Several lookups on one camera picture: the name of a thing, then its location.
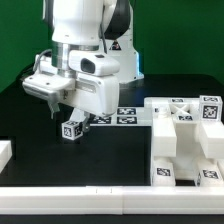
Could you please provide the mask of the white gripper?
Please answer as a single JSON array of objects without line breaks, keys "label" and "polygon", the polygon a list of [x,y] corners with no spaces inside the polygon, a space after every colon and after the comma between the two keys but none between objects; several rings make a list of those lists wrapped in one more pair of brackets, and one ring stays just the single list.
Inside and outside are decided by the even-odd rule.
[{"label": "white gripper", "polygon": [[119,71],[120,64],[102,52],[72,50],[68,65],[75,73],[72,78],[35,73],[27,77],[22,85],[27,94],[48,102],[51,118],[60,111],[58,103],[87,112],[82,131],[88,132],[90,113],[106,117],[116,112],[119,81],[115,73]]}]

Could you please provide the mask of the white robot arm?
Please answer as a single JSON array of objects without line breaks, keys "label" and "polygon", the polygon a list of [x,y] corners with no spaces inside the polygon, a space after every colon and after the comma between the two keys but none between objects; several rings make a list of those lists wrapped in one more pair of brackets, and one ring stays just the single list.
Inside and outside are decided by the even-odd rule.
[{"label": "white robot arm", "polygon": [[83,131],[92,115],[113,115],[119,90],[143,80],[133,46],[129,0],[43,0],[43,20],[52,29],[47,56],[36,56],[26,93],[44,99],[53,113],[73,108]]}]

